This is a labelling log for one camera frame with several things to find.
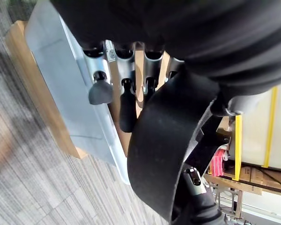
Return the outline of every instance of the black grip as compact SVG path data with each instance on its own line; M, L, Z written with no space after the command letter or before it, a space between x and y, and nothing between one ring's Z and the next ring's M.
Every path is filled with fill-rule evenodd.
M224 216L214 201L210 188L206 188L207 193L194 195L191 197L191 210L189 225L222 225Z
M89 90L89 103L99 105L112 102L112 86L105 80L98 80Z
M125 90L120 97L120 101L120 128L122 131L130 133L133 131L137 120L135 108L136 97L130 90Z

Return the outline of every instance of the gray carpet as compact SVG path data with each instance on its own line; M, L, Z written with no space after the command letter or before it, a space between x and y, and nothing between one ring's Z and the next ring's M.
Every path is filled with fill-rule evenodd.
M167 224L120 180L116 168L56 146L4 44L36 0L0 0L0 225Z

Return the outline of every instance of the red object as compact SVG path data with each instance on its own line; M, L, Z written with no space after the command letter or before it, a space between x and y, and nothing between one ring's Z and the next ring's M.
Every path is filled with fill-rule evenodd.
M224 153L225 153L224 149L219 149L218 151L216 151L215 155L211 160L211 175L215 177L224 175L224 171L222 167Z

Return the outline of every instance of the black rubber strap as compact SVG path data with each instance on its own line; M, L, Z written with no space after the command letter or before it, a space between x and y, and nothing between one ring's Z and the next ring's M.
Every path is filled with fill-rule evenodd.
M151 97L134 127L128 152L131 186L168 221L185 152L218 91L216 83L182 69Z

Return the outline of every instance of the black fabric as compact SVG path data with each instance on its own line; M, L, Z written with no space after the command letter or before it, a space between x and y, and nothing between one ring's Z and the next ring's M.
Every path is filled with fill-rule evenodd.
M189 73L247 95L281 82L281 0L51 1L84 49L105 39L164 45Z

